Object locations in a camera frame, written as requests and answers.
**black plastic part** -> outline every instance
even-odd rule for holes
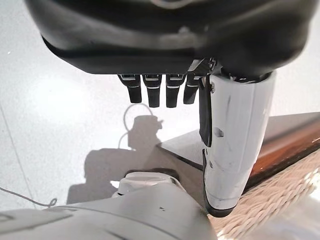
[[[166,88],[165,94],[166,94],[166,107],[167,108],[175,108],[177,106],[177,99],[178,99],[178,93],[179,88]]]
[[[129,92],[130,102],[139,104],[142,102],[141,96],[141,79],[140,75],[136,74],[122,74],[118,75],[120,81],[125,85]]]
[[[160,87],[156,89],[147,89],[148,101],[150,108],[158,108],[160,106]]]
[[[203,198],[204,198],[205,208],[211,216],[214,216],[215,218],[224,218],[228,216],[235,209],[236,206],[228,209],[216,209],[210,205],[207,197],[207,192],[206,192],[205,171],[207,166],[207,159],[206,159],[206,154],[204,149],[202,150],[202,159],[203,159]]]
[[[130,102],[132,104],[139,104],[142,102],[141,86],[128,87]]]
[[[199,80],[195,80],[194,74],[188,74],[184,86],[183,103],[193,104],[196,99],[196,94],[199,88]]]
[[[144,85],[147,88],[148,101],[150,108],[158,108],[160,106],[160,86],[162,81],[161,74],[142,75]]]
[[[49,49],[88,73],[186,74],[194,59],[214,57],[250,77],[299,55],[318,0],[203,0],[174,10],[149,0],[25,2]]]
[[[199,118],[200,136],[207,147],[212,144],[212,111],[211,111],[211,84],[209,76],[205,77],[205,86],[199,81]]]
[[[186,75],[182,74],[168,74],[165,76],[167,108],[175,108],[177,106],[179,89],[185,79]]]

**white plastic casing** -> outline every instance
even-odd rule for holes
[[[264,139],[276,74],[258,83],[210,76],[212,144],[206,147],[205,191],[217,210],[235,207]]]

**cable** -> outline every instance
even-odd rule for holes
[[[19,194],[19,193],[16,193],[16,192],[14,192],[14,191],[10,191],[10,190],[4,189],[4,188],[2,188],[2,187],[0,187],[0,190],[6,192],[6,193],[8,193],[8,194],[15,195],[15,196],[17,196],[17,197],[19,197],[19,198],[25,199],[25,200],[33,203],[33,204],[36,204],[36,205],[39,205],[39,206],[42,206],[42,207],[51,208],[51,207],[53,207],[54,205],[56,205],[56,203],[57,203],[57,199],[56,199],[56,198],[52,199],[49,204],[43,204],[43,203],[37,202],[37,201],[35,201],[35,200],[32,200],[31,198],[28,198],[28,197],[26,197],[26,196],[23,196],[23,195],[21,195],[21,194]]]

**white plastic part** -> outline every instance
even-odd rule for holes
[[[203,208],[172,183],[118,198],[0,216],[6,217],[0,221],[0,240],[217,239]]]
[[[258,83],[212,75],[212,144],[204,173],[208,203],[231,209],[246,186],[264,139],[276,74]]]
[[[182,187],[180,182],[174,177],[160,173],[160,172],[132,172],[128,173],[125,178],[122,178],[119,182],[118,191],[116,191],[112,198],[117,198],[128,193],[134,192],[136,190],[153,186],[156,184],[175,184],[183,191],[185,189]]]

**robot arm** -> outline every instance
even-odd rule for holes
[[[257,159],[275,69],[303,49],[317,0],[25,0],[47,47],[92,74],[118,74],[130,100],[184,103],[199,82],[204,195],[212,215],[236,206]]]

